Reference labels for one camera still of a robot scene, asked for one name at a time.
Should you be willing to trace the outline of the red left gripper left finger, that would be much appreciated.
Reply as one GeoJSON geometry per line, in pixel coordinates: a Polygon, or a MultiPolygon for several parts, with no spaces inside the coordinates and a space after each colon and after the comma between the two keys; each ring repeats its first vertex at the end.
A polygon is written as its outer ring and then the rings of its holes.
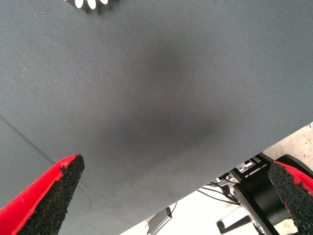
{"type": "Polygon", "coordinates": [[[2,235],[56,235],[85,169],[80,154],[65,157],[0,210],[2,235]]]}

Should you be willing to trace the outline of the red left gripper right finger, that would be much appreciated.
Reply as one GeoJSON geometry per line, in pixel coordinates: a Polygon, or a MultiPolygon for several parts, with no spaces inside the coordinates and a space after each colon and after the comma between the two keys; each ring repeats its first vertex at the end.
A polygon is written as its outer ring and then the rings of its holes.
{"type": "Polygon", "coordinates": [[[313,233],[313,175],[308,171],[274,161],[269,179],[291,215],[300,235],[313,233]]]}

